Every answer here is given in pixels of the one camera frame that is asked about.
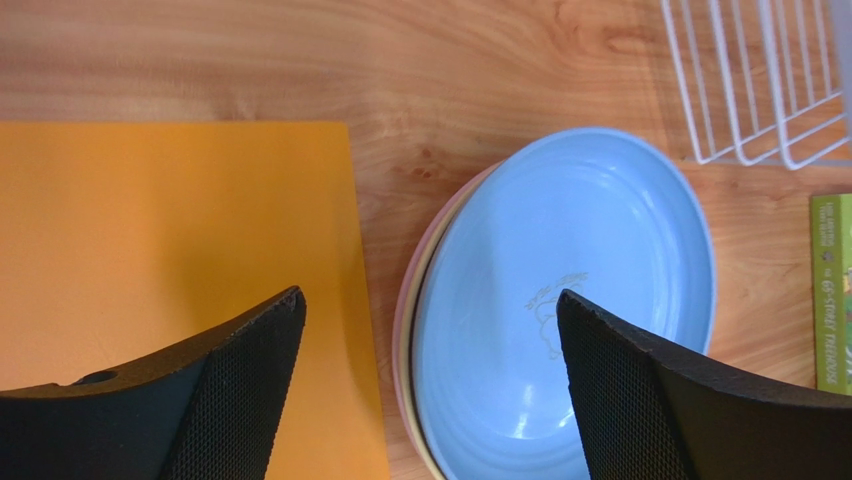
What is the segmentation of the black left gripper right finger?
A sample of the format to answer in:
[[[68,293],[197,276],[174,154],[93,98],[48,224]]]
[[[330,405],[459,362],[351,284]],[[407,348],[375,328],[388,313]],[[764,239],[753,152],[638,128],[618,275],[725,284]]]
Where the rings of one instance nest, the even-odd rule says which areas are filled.
[[[753,374],[566,290],[562,351],[594,479],[847,479],[851,400]]]

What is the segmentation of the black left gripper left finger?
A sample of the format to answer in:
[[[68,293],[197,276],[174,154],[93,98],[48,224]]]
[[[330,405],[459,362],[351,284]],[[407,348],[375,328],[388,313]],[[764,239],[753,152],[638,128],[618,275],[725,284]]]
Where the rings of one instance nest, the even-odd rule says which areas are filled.
[[[1,395],[5,479],[261,479],[306,321],[288,288],[128,363]]]

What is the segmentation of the pink plate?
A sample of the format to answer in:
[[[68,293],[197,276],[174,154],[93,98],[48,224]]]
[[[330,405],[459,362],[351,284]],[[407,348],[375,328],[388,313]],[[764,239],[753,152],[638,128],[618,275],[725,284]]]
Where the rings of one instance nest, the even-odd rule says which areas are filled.
[[[432,255],[444,232],[475,189],[498,167],[498,162],[463,185],[439,210],[420,237],[406,268],[394,312],[392,370],[400,415],[409,434],[417,430],[410,380],[410,349],[414,311]]]

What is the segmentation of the blue plate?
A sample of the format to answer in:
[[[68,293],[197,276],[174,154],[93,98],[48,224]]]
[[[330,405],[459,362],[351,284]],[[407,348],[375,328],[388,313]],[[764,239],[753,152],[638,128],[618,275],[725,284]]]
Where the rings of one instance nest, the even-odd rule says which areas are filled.
[[[717,281],[694,191],[647,142],[579,128],[526,146],[458,211],[413,322],[413,393],[448,479],[584,479],[556,307],[573,290],[706,353]]]

